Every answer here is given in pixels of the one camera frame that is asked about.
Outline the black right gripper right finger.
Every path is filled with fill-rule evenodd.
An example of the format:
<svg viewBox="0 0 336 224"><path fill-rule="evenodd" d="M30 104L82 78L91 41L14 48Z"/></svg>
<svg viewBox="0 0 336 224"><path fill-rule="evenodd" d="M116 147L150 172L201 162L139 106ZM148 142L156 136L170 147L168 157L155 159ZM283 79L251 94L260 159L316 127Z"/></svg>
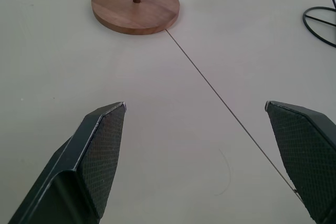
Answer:
<svg viewBox="0 0 336 224"><path fill-rule="evenodd" d="M316 224L336 224L336 124L277 101L265 105L286 172Z"/></svg>

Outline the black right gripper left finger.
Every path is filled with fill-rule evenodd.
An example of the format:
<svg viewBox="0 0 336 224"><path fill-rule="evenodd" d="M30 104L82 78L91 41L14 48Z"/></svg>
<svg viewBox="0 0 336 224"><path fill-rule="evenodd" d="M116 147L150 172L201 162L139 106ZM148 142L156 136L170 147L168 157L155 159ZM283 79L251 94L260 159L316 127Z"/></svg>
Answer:
<svg viewBox="0 0 336 224"><path fill-rule="evenodd" d="M118 166L126 110L117 102L87 114L8 224L99 224Z"/></svg>

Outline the wooden round-base stand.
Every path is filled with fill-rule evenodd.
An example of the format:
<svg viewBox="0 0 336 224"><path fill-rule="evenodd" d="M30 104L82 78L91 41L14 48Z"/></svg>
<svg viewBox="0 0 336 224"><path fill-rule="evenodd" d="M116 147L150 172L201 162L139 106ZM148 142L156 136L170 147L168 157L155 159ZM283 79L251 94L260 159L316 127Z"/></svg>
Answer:
<svg viewBox="0 0 336 224"><path fill-rule="evenodd" d="M128 35L150 35L171 27L179 0L91 0L93 14L105 27Z"/></svg>

